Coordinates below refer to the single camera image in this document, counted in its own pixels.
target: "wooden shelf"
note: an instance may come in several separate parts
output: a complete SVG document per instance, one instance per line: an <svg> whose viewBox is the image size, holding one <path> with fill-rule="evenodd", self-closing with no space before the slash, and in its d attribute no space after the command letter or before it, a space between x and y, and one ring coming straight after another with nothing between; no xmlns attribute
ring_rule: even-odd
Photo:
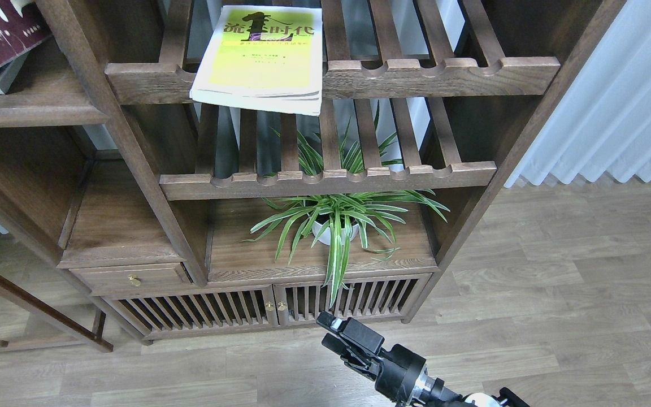
<svg viewBox="0 0 651 407"><path fill-rule="evenodd" d="M320 282L326 276L328 247L316 243L310 248L313 236L303 239L296 250L296 255L288 265L290 243L286 244L278 261L274 260L281 228L258 242L243 240L256 237L251 235L251 227L266 217L277 212L267 206L261 199L241 199L235 201L212 201L211 203L212 243L209 259L209 288L272 283ZM361 276L394 275L424 273L437 270L436 261L429 251L426 227L418 205L406 206L408 212L403 214L406 224L394 224L399 250L386 261L374 260L383 255L365 252L360 240L352 242L349 271L347 278ZM387 240L369 231L369 242L373 248L390 248Z"/></svg>
<svg viewBox="0 0 651 407"><path fill-rule="evenodd" d="M107 116L90 103L54 39L27 57L7 95L0 95L0 127L100 124Z"/></svg>
<svg viewBox="0 0 651 407"><path fill-rule="evenodd" d="M390 101L398 130L398 144L405 170L392 171L381 164L377 149L372 111L368 100L354 101L359 139L362 144L366 171L352 174L341 169L338 155L338 131L333 101L323 101L320 113L320 134L323 139L323 168L321 174L305 175L298 167L295 116L281 114L281 170L274 176L256 173L257 115L255 111L240 112L240 155L238 172L227 178L214 176L218 108L203 104L202 130L199 141L199 173L161 175L160 185L171 201L254 198L263 196L295 196L322 193L354 193L377 190L456 188L486 185L496 172L493 162L463 163L454 141L449 118L441 98L427 98L431 122L436 134L442 167L424 164L419 154L413 124L405 99Z"/></svg>
<svg viewBox="0 0 651 407"><path fill-rule="evenodd" d="M351 57L340 0L322 0L323 97L541 95L560 68L554 57L507 57L480 0L460 0L472 43L483 55L456 57L434 0L416 0L429 49L427 59L405 56L387 0L370 0L379 54ZM192 0L173 0L158 63L108 64L106 75L122 104L192 103L194 73L183 70Z"/></svg>
<svg viewBox="0 0 651 407"><path fill-rule="evenodd" d="M121 160L96 162L59 268L179 263Z"/></svg>

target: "cabinet door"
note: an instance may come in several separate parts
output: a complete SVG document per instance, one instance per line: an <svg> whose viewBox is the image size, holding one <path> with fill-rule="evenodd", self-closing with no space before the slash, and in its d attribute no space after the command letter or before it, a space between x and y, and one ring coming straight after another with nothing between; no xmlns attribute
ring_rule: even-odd
<svg viewBox="0 0 651 407"><path fill-rule="evenodd" d="M106 301L145 339L276 327L271 285L230 289L190 289L171 295L108 297Z"/></svg>
<svg viewBox="0 0 651 407"><path fill-rule="evenodd" d="M403 317L430 277L431 273L346 279L348 289L338 290L330 311L339 318ZM329 289L321 283L275 284L274 291L280 325L314 324L321 311L328 311Z"/></svg>

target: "brass knob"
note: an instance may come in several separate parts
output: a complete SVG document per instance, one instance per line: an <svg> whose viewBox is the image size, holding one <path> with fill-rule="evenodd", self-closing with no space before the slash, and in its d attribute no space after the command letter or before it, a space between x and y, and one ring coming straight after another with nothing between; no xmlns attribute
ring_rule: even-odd
<svg viewBox="0 0 651 407"><path fill-rule="evenodd" d="M128 275L127 278L129 279L129 283L135 287L139 287L142 285L142 280L137 278L136 275Z"/></svg>

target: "laminate flooring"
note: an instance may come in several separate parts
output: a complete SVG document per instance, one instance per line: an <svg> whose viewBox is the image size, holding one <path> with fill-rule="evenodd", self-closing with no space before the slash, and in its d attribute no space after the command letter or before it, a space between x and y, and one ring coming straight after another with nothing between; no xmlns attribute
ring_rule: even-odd
<svg viewBox="0 0 651 407"><path fill-rule="evenodd" d="M65 311L87 307L7 243L1 273L57 287L40 289ZM0 321L14 312L1 309ZM10 319L2 332L31 330ZM368 325L457 392L508 386L534 407L651 406L651 183L502 190L413 322ZM108 323L113 353L0 353L0 406L391 405L320 345L324 333L142 346Z"/></svg>

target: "potted plant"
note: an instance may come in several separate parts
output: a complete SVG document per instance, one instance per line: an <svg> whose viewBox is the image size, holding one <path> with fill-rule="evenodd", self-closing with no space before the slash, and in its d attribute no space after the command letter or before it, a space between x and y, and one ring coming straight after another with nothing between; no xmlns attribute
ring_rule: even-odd
<svg viewBox="0 0 651 407"><path fill-rule="evenodd" d="M375 126L378 123L378 111L375 115ZM341 167L351 173L363 172L363 155L361 154L360 142L355 141L346 148L349 126L346 127L346 134L339 144L341 152ZM391 134L378 145L380 156L383 157L385 149L396 142L396 133ZM313 149L307 140L298 132L299 162L302 170L307 175L317 175L323 172L323 157L317 150ZM383 162L383 165L401 164L400 159ZM315 235L310 247L313 247L318 240L325 240L330 245L328 252L328 266L323 285L331 287L328 309L332 309L336 301L338 289L346 288L343 278L348 266L351 240L356 235L360 236L361 247L374 253L383 253L386 256L379 260L387 260L398 249L396 245L396 234L393 231L392 222L405 223L398 216L399 213L408 212L398 204L405 202L416 202L424 204L439 214L439 217L446 221L442 211L449 211L441 203L427 198L421 193L434 194L432 190L395 190L387 192L361 192L361 193L334 193L326 195L294 196L289 198L268 199L264 198L268 206L280 211L254 225L250 233L261 231L258 237L249 239L257 241L284 223L283 229L276 249L276 260L278 259L283 246L286 243L288 233L293 227L297 227L295 237L290 245L289 262L292 260L296 247L300 240L311 232ZM369 247L369 230L376 232L390 242L391 248L385 250L372 250Z"/></svg>

